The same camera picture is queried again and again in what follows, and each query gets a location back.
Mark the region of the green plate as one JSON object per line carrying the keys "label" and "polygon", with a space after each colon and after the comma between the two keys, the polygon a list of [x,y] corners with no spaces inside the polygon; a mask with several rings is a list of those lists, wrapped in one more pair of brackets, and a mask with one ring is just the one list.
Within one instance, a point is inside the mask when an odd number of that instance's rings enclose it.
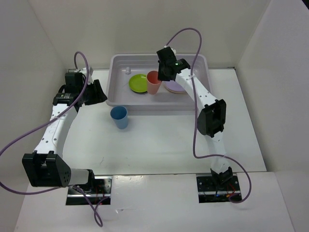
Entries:
{"label": "green plate", "polygon": [[147,92],[147,77],[145,74],[136,74],[128,82],[130,89],[136,93]]}

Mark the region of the blue cup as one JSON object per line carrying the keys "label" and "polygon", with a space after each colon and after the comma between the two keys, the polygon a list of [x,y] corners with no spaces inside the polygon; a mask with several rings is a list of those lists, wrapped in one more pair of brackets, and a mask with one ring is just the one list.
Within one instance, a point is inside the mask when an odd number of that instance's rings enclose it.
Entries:
{"label": "blue cup", "polygon": [[124,106],[115,106],[110,116],[116,124],[117,128],[123,130],[128,126],[128,111]]}

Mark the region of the pink cup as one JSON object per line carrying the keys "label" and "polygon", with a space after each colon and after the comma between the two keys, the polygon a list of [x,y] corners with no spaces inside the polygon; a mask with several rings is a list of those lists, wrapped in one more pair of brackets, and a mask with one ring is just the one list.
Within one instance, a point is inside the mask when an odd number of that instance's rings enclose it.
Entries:
{"label": "pink cup", "polygon": [[161,81],[158,79],[158,71],[150,71],[147,76],[147,92],[151,95],[155,95],[160,86]]}

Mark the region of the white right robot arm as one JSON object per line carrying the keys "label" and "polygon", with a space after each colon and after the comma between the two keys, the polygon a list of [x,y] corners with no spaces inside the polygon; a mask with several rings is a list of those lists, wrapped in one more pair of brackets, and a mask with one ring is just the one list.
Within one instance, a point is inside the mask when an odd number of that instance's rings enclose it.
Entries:
{"label": "white right robot arm", "polygon": [[223,130],[226,120],[226,102],[217,99],[199,81],[193,67],[185,59],[178,60],[169,46],[157,51],[158,80],[175,81],[194,100],[196,109],[195,132],[202,134],[210,151],[209,157],[215,157],[211,164],[212,186],[224,189],[233,173],[225,156]]}

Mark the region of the purple plate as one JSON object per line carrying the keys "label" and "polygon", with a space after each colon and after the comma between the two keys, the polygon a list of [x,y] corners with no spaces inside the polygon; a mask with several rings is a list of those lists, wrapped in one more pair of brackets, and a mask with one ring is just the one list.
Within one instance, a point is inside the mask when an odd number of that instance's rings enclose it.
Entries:
{"label": "purple plate", "polygon": [[175,81],[165,81],[163,84],[166,89],[169,88],[174,91],[185,91],[184,88]]}

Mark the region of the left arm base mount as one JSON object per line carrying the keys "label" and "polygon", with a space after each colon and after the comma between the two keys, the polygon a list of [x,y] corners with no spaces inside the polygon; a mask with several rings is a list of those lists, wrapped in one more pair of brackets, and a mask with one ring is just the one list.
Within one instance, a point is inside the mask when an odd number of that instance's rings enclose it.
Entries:
{"label": "left arm base mount", "polygon": [[[94,187],[89,190],[84,190],[81,186],[79,188],[84,191],[93,206],[111,204],[112,176],[95,176]],[[70,188],[66,205],[88,205],[88,202],[80,192]]]}

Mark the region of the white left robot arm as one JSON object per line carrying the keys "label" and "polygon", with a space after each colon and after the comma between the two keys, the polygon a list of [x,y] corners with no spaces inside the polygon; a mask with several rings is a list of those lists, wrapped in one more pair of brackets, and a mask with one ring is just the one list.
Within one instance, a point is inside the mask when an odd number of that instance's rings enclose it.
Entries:
{"label": "white left robot arm", "polygon": [[74,169],[63,160],[63,148],[70,126],[82,105],[107,100],[99,80],[92,79],[93,69],[69,71],[65,84],[53,99],[51,120],[34,151],[25,154],[22,164],[33,187],[79,186],[85,193],[96,188],[91,169]]}

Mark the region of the yellow plate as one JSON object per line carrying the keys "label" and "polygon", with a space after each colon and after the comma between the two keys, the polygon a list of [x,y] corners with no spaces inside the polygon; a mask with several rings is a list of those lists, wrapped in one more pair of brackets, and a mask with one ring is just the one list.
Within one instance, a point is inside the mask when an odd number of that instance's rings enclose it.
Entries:
{"label": "yellow plate", "polygon": [[174,91],[172,89],[169,89],[167,88],[167,91],[171,92],[171,93],[174,93],[174,94],[183,94],[183,93],[186,93],[186,91]]}

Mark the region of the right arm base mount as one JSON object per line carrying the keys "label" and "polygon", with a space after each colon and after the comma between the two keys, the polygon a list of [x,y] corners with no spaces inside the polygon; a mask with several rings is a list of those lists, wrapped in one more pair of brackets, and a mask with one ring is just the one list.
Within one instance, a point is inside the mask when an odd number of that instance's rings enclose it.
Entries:
{"label": "right arm base mount", "polygon": [[237,175],[220,187],[215,185],[210,174],[197,175],[196,181],[199,203],[223,203],[229,202],[229,198],[236,202],[242,200]]}

